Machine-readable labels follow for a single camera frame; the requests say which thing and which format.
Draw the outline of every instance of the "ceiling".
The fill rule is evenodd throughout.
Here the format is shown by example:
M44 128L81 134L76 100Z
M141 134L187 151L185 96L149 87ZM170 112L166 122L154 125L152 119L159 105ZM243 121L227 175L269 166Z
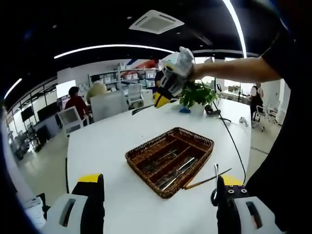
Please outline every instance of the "ceiling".
M263 53L280 27L279 20L250 0L231 0L242 26L247 52ZM129 30L149 10L158 10L185 24L155 35ZM238 33L222 0L56 1L45 5L11 5L4 27L6 46L4 84L7 90L17 79L22 82L6 99L14 103L22 94L57 71L90 62L111 59L161 59L165 52L140 48L101 48L81 51L58 59L71 50L104 44L136 44L177 51L179 46L194 50L241 51ZM196 56L209 56L203 53Z

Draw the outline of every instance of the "person in red shirt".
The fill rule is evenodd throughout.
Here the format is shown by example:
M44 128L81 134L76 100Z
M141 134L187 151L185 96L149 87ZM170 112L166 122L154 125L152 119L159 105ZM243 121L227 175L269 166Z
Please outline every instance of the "person in red shirt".
M65 109L75 106L80 118L83 119L85 114L89 115L89 112L88 107L83 101L82 97L78 96L78 91L79 88L76 86L69 89L68 94L70 96L70 99L66 103Z

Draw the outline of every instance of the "potted plant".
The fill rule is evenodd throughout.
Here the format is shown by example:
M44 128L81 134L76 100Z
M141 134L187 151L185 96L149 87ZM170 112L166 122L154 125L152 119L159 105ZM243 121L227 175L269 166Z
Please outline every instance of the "potted plant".
M180 94L180 104L200 116L204 113L204 108L212 110L212 101L216 99L214 90L204 83L186 82Z

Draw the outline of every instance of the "dark hair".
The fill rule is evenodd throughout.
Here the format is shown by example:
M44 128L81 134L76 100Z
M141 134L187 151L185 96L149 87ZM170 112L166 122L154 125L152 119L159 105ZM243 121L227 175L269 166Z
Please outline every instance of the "dark hair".
M99 80L99 75L94 75L91 77L92 83Z
M73 97L79 92L79 88L77 86L73 86L69 89L68 94L69 96Z

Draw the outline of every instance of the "wicker basket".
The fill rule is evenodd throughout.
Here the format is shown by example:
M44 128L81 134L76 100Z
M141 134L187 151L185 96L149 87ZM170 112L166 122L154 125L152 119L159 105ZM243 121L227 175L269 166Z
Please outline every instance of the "wicker basket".
M171 198L210 157L214 142L182 128L173 128L126 153L129 166L162 198ZM166 156L174 150L175 154ZM195 163L164 191L159 185L195 157Z

